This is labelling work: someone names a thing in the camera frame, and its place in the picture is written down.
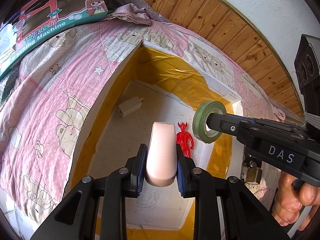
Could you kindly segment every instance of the washing machine toy box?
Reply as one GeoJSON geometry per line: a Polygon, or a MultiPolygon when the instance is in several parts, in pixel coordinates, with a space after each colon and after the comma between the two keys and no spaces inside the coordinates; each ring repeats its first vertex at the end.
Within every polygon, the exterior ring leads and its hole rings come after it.
{"type": "Polygon", "coordinates": [[[56,35],[48,45],[62,47],[73,26],[97,22],[108,13],[104,0],[31,0],[0,31],[0,79],[22,56],[56,35]]]}

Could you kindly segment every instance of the bear print fabric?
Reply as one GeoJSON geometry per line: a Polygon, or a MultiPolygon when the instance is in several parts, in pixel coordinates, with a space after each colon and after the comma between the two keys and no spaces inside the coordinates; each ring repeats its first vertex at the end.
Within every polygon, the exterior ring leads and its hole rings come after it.
{"type": "Polygon", "coordinates": [[[0,187],[39,224],[63,197],[75,145],[92,105],[141,42],[183,58],[233,89],[242,98],[246,116],[276,119],[277,110],[259,86],[214,45],[180,26],[137,14],[148,25],[133,23],[135,15],[130,22],[121,20],[122,15],[74,27],[21,62],[16,85],[0,111],[0,187]]]}

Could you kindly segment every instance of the wooden ceiling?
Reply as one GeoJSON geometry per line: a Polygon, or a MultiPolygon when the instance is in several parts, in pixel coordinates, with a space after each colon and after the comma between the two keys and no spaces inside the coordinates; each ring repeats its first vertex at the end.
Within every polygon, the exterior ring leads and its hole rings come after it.
{"type": "Polygon", "coordinates": [[[145,0],[156,12],[221,49],[275,101],[302,116],[290,77],[275,53],[238,14],[217,0],[145,0]]]}

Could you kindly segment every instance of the finger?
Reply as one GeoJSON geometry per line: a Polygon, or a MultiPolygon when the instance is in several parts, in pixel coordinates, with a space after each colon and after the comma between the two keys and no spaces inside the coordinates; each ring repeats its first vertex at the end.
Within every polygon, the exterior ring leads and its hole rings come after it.
{"type": "Polygon", "coordinates": [[[275,220],[279,223],[279,225],[281,225],[282,227],[285,227],[287,225],[289,225],[287,222],[283,221],[277,214],[276,210],[275,210],[275,206],[273,206],[272,208],[272,216],[275,218],[275,220]]]}
{"type": "Polygon", "coordinates": [[[278,182],[278,186],[279,187],[291,187],[291,184],[292,182],[296,179],[296,177],[286,173],[286,172],[281,172],[281,175],[280,175],[280,179],[279,179],[279,182],[278,182]]]}
{"type": "Polygon", "coordinates": [[[274,205],[275,211],[278,214],[278,216],[285,222],[292,224],[295,221],[297,221],[300,213],[298,212],[290,212],[288,210],[285,210],[279,203],[278,194],[275,196],[275,205],[274,205]]]}
{"type": "Polygon", "coordinates": [[[317,212],[318,208],[319,208],[319,205],[314,205],[312,207],[312,209],[310,210],[310,213],[307,215],[307,217],[302,222],[302,224],[298,227],[299,231],[303,231],[307,227],[307,225],[310,223],[311,219],[313,218],[313,216],[317,212]]]}
{"type": "Polygon", "coordinates": [[[299,192],[293,187],[279,187],[278,201],[282,208],[290,212],[297,212],[302,208],[299,200],[299,192]]]}
{"type": "Polygon", "coordinates": [[[320,187],[304,183],[299,192],[299,200],[304,206],[320,204],[320,187]]]}

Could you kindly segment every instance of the red toy figure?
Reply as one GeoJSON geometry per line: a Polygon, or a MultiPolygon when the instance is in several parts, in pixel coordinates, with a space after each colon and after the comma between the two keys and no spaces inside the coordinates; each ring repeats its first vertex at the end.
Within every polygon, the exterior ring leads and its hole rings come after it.
{"type": "Polygon", "coordinates": [[[190,149],[192,150],[194,148],[195,142],[193,141],[193,137],[191,136],[191,134],[189,132],[186,132],[186,128],[188,126],[188,123],[187,122],[185,124],[184,123],[181,123],[181,124],[178,123],[178,126],[180,127],[181,132],[177,133],[176,143],[180,144],[182,152],[183,152],[183,155],[185,157],[191,158],[190,149]],[[191,142],[191,147],[190,148],[189,148],[189,145],[188,145],[188,140],[189,139],[190,139],[190,142],[191,142]]]}

